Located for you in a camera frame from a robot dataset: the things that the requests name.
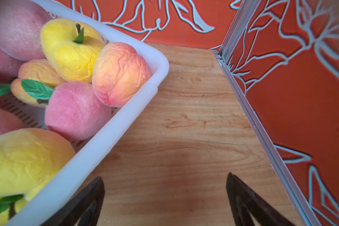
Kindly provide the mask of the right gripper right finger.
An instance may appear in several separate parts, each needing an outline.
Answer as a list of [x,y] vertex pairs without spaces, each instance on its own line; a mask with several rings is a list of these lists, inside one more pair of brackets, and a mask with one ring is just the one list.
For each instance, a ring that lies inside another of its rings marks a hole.
[[234,222],[237,226],[253,226],[253,218],[261,226],[294,226],[236,175],[229,173],[226,190]]

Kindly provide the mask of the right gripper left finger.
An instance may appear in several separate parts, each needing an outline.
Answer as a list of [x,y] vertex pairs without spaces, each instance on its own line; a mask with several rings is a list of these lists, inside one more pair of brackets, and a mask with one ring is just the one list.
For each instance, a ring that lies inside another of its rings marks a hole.
[[101,177],[96,177],[81,192],[65,204],[43,226],[96,226],[105,197]]

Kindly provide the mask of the yellow peach front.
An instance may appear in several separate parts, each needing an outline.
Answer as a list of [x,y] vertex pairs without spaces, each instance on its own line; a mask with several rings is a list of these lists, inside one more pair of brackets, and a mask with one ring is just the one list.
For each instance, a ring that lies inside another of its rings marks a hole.
[[72,144],[59,134],[26,128],[0,135],[0,199],[22,195],[19,212],[75,156]]

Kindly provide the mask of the pink peach with leaf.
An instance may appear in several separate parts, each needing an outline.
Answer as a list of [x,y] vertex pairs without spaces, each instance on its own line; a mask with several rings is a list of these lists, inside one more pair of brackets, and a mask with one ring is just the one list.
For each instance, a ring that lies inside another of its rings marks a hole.
[[73,81],[55,88],[45,109],[45,124],[70,141],[88,139],[112,117],[112,108],[94,94],[92,85]]

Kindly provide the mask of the yellow orange peach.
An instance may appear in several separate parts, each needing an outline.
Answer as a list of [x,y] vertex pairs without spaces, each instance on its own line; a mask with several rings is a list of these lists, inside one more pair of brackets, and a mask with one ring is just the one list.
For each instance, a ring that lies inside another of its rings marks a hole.
[[103,104],[123,107],[151,76],[149,65],[131,45],[110,42],[98,55],[92,87]]

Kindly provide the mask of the orange red peach front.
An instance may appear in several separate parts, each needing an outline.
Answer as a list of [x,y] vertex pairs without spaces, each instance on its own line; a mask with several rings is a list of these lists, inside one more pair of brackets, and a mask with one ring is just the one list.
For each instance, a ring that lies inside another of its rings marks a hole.
[[45,108],[45,104],[37,101],[26,93],[22,87],[22,80],[29,79],[38,81],[51,88],[55,88],[66,81],[61,78],[47,59],[34,59],[21,65],[18,77],[11,84],[12,94],[20,101],[35,107]]

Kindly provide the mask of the yellow peach back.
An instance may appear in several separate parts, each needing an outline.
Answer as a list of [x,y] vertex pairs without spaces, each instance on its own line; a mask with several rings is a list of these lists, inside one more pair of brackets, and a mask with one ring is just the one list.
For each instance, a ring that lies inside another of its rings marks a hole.
[[40,41],[50,65],[67,82],[92,82],[94,65],[105,46],[90,25],[65,18],[48,21],[41,29]]

